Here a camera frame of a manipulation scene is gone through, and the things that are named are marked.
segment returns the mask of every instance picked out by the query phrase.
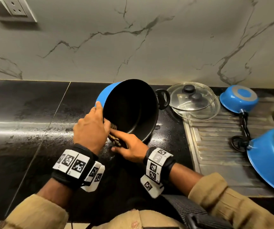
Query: blue circle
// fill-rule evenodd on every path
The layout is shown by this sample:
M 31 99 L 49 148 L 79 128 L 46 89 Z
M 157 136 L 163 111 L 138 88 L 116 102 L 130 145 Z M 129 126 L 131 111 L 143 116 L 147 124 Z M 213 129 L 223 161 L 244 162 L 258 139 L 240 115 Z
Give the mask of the blue circle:
M 238 93 L 245 98 L 249 98 L 252 96 L 252 94 L 248 90 L 242 88 L 238 89 Z

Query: tan sleeve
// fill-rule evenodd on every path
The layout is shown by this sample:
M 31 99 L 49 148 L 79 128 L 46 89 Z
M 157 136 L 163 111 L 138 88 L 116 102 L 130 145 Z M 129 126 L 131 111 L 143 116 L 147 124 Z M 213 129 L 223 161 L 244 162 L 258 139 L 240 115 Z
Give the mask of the tan sleeve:
M 192 188 L 188 198 L 211 215 L 229 221 L 234 229 L 274 228 L 274 215 L 229 188 L 218 173 L 202 177 Z
M 63 208 L 34 194 L 11 212 L 4 228 L 63 229 L 67 221 L 68 214 Z

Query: stacked glass lid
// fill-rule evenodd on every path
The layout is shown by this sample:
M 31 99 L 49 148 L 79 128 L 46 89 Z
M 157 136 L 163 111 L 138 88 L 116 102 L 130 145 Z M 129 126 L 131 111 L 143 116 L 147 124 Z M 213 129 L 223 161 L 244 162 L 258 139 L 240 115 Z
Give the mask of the stacked glass lid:
M 183 82 L 171 86 L 167 91 L 171 97 L 170 106 L 185 119 L 206 121 L 219 113 L 219 98 L 204 84 Z

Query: marble backsplash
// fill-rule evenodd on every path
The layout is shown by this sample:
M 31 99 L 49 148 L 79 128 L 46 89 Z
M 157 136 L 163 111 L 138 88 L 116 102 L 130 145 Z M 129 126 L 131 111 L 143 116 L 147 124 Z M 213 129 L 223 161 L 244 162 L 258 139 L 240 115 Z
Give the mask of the marble backsplash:
M 274 88 L 274 0 L 27 0 L 0 79 Z

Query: hand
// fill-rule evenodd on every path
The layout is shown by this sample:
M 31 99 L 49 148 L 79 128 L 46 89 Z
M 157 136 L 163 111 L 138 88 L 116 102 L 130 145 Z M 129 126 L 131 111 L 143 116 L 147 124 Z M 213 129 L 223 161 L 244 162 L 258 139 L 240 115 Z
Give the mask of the hand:
M 99 101 L 96 107 L 74 126 L 74 144 L 78 143 L 88 148 L 91 152 L 98 155 L 105 145 L 109 135 L 110 122 L 104 119 L 103 124 L 103 108 Z
M 110 132 L 117 138 L 123 140 L 127 149 L 112 147 L 113 152 L 120 153 L 126 160 L 131 162 L 143 162 L 149 147 L 139 140 L 134 134 L 127 134 L 118 130 L 110 129 Z

